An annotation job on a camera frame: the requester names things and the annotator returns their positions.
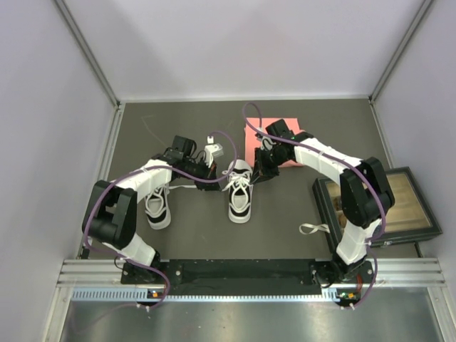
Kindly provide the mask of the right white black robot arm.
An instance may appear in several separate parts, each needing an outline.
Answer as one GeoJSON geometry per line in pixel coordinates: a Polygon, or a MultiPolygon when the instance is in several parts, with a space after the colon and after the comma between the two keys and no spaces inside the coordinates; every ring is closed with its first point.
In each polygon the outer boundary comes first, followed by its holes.
{"type": "Polygon", "coordinates": [[[366,259],[375,230],[385,226],[385,216],[395,204],[382,163],[374,157],[344,155],[307,132],[294,133],[283,119],[258,129],[256,135],[261,145],[254,151],[253,183],[278,176],[280,165],[294,161],[339,186],[346,225],[331,268],[336,279],[350,281],[366,259]]]}

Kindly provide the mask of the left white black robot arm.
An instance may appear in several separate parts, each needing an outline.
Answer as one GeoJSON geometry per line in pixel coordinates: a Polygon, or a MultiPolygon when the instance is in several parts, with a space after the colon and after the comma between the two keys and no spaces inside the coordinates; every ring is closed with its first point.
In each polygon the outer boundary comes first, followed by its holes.
{"type": "Polygon", "coordinates": [[[179,177],[193,180],[199,190],[219,190],[214,159],[223,155],[223,147],[209,136],[199,160],[192,156],[194,148],[194,140],[176,135],[171,147],[142,167],[111,182],[97,181],[82,223],[85,242],[96,240],[137,264],[136,272],[144,281],[157,281],[162,272],[160,256],[137,233],[138,203],[148,203],[153,195],[165,199],[167,186],[179,177]]]}

